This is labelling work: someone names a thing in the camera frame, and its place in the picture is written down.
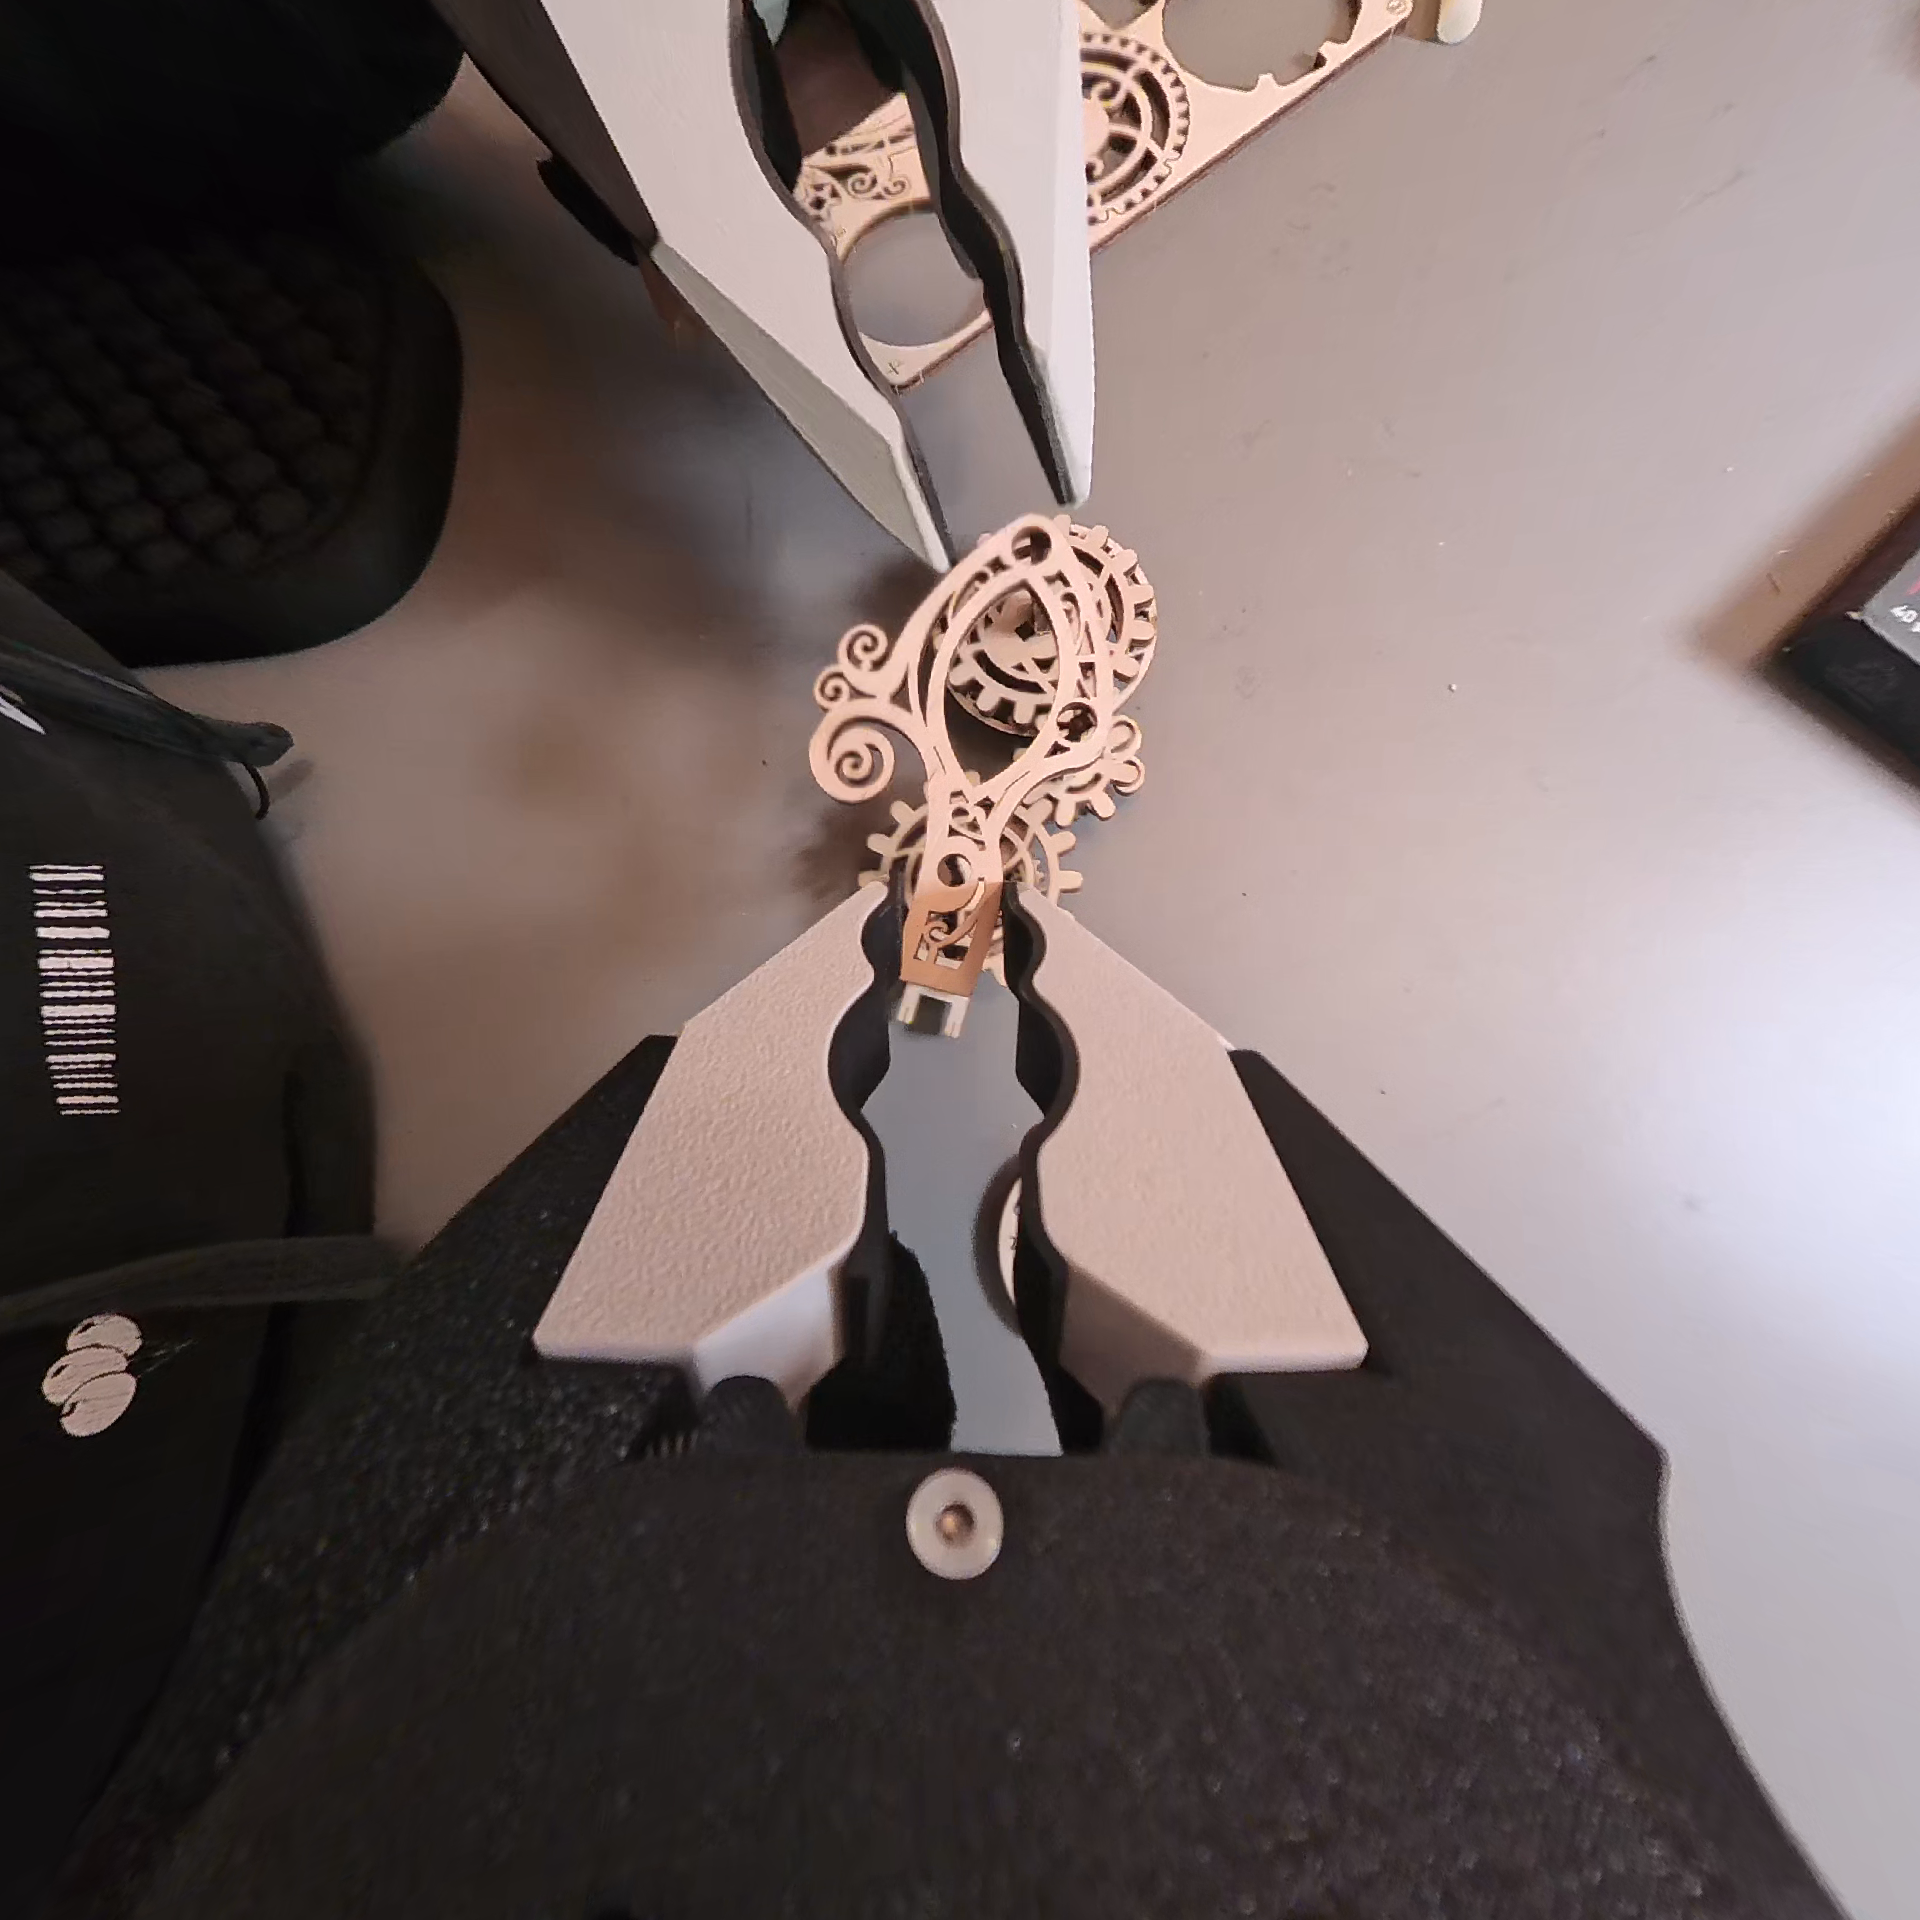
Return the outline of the wooden sheet with large gear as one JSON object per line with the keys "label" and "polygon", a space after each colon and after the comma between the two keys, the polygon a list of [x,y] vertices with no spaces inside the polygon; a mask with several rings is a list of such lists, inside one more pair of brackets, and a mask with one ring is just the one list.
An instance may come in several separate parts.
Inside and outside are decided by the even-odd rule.
{"label": "wooden sheet with large gear", "polygon": [[[1202,79],[1167,45],[1165,4],[1125,27],[1081,7],[1089,244],[1099,248],[1172,199],[1334,75],[1403,33],[1411,1],[1347,4],[1351,27],[1325,39],[1297,79],[1269,73],[1250,86]],[[811,151],[795,199],[842,262],[881,224],[931,212],[929,166],[903,93]]]}

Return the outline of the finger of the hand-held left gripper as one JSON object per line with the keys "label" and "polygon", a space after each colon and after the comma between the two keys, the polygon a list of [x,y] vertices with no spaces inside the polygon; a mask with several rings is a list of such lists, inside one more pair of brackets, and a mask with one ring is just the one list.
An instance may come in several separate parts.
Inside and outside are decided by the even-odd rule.
{"label": "finger of the hand-held left gripper", "polygon": [[662,277],[875,521],[953,559],[919,447],[844,315],[837,255],[742,111],[742,4],[546,4],[657,225]]}
{"label": "finger of the hand-held left gripper", "polygon": [[1052,494],[1094,457],[1081,39],[1065,1],[919,1],[903,71],[935,208],[979,277],[998,367]]}

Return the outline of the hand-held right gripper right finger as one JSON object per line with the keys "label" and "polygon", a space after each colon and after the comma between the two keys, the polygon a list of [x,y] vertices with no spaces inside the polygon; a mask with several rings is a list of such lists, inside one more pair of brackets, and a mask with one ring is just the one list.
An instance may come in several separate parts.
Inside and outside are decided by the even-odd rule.
{"label": "hand-held right gripper right finger", "polygon": [[1014,1313],[1065,1448],[1154,1380],[1334,1373],[1369,1341],[1247,1085],[1254,1053],[1014,887]]}

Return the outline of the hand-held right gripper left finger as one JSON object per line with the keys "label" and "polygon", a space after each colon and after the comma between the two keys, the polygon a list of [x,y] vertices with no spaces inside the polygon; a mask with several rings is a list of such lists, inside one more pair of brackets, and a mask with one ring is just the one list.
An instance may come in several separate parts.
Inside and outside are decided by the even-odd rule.
{"label": "hand-held right gripper left finger", "polygon": [[538,1326],[546,1359],[668,1363],[795,1403],[874,1363],[894,1287],[883,1149],[900,903],[875,887],[685,1021]]}

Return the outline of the black puzzle box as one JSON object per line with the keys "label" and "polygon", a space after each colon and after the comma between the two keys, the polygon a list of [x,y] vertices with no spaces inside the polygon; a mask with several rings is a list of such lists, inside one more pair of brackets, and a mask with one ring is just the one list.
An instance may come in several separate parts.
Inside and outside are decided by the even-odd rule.
{"label": "black puzzle box", "polygon": [[1801,689],[1917,765],[1917,550],[1862,566],[1783,640],[1773,661]]}

